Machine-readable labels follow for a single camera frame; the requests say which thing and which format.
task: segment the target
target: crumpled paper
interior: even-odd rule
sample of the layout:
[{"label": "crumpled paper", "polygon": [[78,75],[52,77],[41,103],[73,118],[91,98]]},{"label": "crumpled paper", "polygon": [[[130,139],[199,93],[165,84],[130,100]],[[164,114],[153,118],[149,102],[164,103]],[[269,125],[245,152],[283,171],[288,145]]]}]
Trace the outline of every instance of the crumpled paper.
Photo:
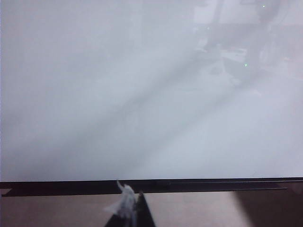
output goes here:
[{"label": "crumpled paper", "polygon": [[122,192],[121,200],[104,208],[105,211],[113,213],[120,218],[126,219],[125,226],[132,227],[137,225],[137,215],[136,215],[136,197],[133,189],[125,184],[122,186],[119,181],[117,181],[118,187]]}]

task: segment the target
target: white screen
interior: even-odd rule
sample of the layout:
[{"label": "white screen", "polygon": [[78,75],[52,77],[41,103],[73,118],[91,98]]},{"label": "white screen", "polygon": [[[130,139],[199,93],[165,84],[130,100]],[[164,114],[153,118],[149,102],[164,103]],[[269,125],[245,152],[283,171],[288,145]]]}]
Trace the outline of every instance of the white screen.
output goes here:
[{"label": "white screen", "polygon": [[301,0],[2,0],[1,181],[303,177]]}]

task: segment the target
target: black monitor frame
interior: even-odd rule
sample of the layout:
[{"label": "black monitor frame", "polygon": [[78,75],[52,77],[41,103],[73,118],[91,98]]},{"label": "black monitor frame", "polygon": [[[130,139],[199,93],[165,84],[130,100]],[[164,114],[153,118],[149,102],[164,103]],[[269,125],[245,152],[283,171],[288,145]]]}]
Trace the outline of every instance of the black monitor frame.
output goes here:
[{"label": "black monitor frame", "polygon": [[[303,182],[293,178],[230,178],[230,179],[167,179],[121,180],[135,193],[165,192],[223,192],[238,190],[281,189],[277,183]],[[0,182],[0,189],[11,189],[3,196],[58,196],[119,194],[116,180],[108,181],[52,181],[52,182]]]}]

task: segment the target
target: monitor screen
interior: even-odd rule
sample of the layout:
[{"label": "monitor screen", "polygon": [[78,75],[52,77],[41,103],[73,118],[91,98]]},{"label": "monitor screen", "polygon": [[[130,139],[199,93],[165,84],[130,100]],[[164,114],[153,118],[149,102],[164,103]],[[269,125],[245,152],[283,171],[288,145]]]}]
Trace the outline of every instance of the monitor screen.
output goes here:
[{"label": "monitor screen", "polygon": [[1,181],[303,177],[300,0],[2,0]]}]

